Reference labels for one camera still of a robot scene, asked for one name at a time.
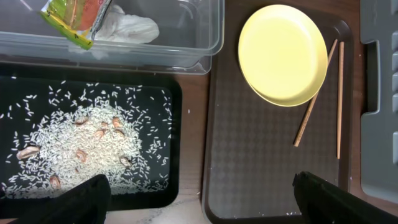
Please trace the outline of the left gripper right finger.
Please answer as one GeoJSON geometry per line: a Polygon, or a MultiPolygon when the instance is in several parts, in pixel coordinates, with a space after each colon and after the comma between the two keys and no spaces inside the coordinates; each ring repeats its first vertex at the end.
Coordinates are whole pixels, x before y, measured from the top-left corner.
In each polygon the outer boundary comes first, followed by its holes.
{"type": "Polygon", "coordinates": [[[296,203],[305,223],[397,224],[397,217],[310,173],[295,174],[296,203]]]}

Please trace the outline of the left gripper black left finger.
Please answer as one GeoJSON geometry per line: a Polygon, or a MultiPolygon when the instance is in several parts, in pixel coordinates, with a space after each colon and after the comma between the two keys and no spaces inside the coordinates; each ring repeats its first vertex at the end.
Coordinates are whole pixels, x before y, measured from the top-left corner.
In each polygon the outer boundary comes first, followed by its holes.
{"type": "Polygon", "coordinates": [[[13,224],[94,223],[103,224],[111,200],[105,175],[96,175],[64,194],[36,206],[13,224]]]}

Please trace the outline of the wooden chopstick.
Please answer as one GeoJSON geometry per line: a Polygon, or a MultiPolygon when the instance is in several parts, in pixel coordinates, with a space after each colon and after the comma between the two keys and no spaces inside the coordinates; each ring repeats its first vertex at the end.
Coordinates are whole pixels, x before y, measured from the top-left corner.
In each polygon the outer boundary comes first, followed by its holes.
{"type": "Polygon", "coordinates": [[[338,54],[338,101],[337,101],[337,124],[336,124],[336,158],[341,157],[341,128],[342,128],[342,110],[343,110],[343,75],[344,75],[344,56],[345,43],[339,43],[338,54]]]}
{"type": "MultiPolygon", "coordinates": [[[[328,65],[329,65],[330,62],[331,62],[331,59],[332,59],[332,57],[333,57],[333,54],[334,54],[334,51],[335,51],[335,49],[336,49],[337,43],[338,43],[338,40],[335,39],[335,40],[333,41],[333,44],[332,44],[332,46],[331,46],[331,49],[330,49],[330,51],[329,51],[329,53],[328,53],[328,65]]],[[[301,124],[300,124],[300,127],[299,127],[299,129],[298,129],[297,135],[296,135],[295,140],[294,140],[294,143],[293,143],[293,146],[294,146],[294,147],[298,147],[299,144],[300,144],[300,142],[301,142],[302,136],[303,136],[303,134],[304,134],[304,132],[305,132],[305,128],[306,128],[306,126],[307,126],[308,120],[310,119],[310,116],[311,116],[313,107],[314,107],[315,102],[316,102],[317,97],[318,97],[318,94],[319,94],[319,92],[317,92],[317,93],[313,96],[313,98],[310,100],[310,102],[309,102],[309,104],[308,104],[308,106],[307,106],[307,109],[306,109],[306,112],[305,112],[305,114],[304,114],[303,120],[302,120],[302,122],[301,122],[301,124]]]]}

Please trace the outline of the yellow plate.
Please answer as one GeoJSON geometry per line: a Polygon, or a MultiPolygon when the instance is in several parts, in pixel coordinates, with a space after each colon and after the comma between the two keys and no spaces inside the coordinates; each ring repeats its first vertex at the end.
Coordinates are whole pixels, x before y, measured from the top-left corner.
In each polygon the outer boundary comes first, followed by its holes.
{"type": "Polygon", "coordinates": [[[256,94],[274,105],[293,107],[320,90],[328,51],[319,28],[304,12],[273,4],[257,10],[245,22],[238,60],[256,94]]]}

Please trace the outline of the white napkin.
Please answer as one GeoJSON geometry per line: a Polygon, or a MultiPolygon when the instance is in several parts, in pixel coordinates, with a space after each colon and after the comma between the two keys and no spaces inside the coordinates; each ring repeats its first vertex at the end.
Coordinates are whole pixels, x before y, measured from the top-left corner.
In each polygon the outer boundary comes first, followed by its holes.
{"type": "Polygon", "coordinates": [[[159,34],[159,27],[151,18],[126,14],[121,6],[110,4],[94,41],[148,44],[159,34]]]}

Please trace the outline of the green orange snack wrapper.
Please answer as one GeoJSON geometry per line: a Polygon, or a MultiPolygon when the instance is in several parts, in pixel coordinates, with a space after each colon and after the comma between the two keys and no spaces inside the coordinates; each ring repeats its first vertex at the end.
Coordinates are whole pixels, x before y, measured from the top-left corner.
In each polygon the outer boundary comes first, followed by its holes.
{"type": "Polygon", "coordinates": [[[111,0],[49,0],[40,15],[69,41],[88,50],[110,4],[111,0]]]}

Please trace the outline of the black food waste tray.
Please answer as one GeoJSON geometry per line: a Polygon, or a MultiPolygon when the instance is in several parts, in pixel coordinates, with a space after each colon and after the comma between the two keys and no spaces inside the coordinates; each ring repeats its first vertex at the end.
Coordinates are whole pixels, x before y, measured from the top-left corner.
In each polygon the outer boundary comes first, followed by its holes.
{"type": "MultiPolygon", "coordinates": [[[[66,89],[71,93],[83,91],[84,83],[99,82],[97,87],[111,90],[115,85],[121,87],[134,87],[142,85],[144,93],[153,93],[160,96],[161,90],[171,97],[171,129],[159,128],[160,140],[165,140],[166,146],[161,151],[161,156],[168,157],[166,168],[161,168],[160,162],[149,162],[153,171],[168,174],[168,185],[165,190],[155,190],[148,193],[131,193],[112,195],[108,211],[137,210],[147,208],[160,208],[171,204],[178,194],[178,177],[180,162],[180,133],[182,120],[182,90],[176,80],[168,75],[149,75],[140,72],[120,72],[113,70],[77,69],[66,67],[41,67],[17,64],[1,64],[1,109],[6,109],[6,103],[22,99],[23,93],[38,94],[34,102],[38,115],[45,115],[54,110],[54,106],[45,106],[45,88],[47,85],[61,86],[60,82],[66,80],[66,89]]],[[[1,121],[1,159],[5,159],[11,152],[11,131],[28,131],[27,121],[1,121]]],[[[19,218],[28,211],[44,205],[51,199],[1,199],[1,219],[19,218]]]]}

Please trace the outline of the grey dishwasher rack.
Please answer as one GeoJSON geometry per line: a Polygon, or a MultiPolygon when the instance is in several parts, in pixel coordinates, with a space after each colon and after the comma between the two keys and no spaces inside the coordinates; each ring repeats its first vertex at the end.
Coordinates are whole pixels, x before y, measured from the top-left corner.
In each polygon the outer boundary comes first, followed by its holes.
{"type": "Polygon", "coordinates": [[[361,187],[397,202],[397,0],[361,0],[366,111],[361,115],[361,187]]]}

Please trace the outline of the clear plastic waste bin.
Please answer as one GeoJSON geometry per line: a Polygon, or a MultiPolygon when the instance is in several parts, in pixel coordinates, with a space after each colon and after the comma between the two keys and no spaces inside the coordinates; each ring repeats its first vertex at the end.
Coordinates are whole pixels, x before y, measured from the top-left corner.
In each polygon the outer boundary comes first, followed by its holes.
{"type": "Polygon", "coordinates": [[[202,75],[223,46],[221,0],[2,1],[4,62],[202,75]]]}

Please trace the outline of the rice and food scraps pile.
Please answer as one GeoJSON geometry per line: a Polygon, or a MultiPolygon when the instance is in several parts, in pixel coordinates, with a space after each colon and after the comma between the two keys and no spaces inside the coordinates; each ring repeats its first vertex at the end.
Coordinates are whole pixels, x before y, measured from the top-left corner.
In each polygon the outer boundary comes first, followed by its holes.
{"type": "Polygon", "coordinates": [[[56,197],[103,174],[115,195],[169,186],[165,87],[1,78],[1,197],[56,197]]]}

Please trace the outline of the dark brown serving tray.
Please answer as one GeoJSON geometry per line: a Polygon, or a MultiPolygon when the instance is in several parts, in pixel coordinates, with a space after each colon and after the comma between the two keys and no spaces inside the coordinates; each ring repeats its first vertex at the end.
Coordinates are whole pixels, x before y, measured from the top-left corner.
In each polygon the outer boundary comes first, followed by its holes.
{"type": "Polygon", "coordinates": [[[328,47],[345,43],[341,157],[336,158],[338,52],[298,147],[293,146],[306,105],[280,107],[252,91],[238,62],[246,20],[267,1],[226,1],[224,44],[213,59],[201,194],[211,223],[301,223],[292,182],[309,171],[349,190],[354,40],[328,2],[291,1],[320,29],[328,47]]]}

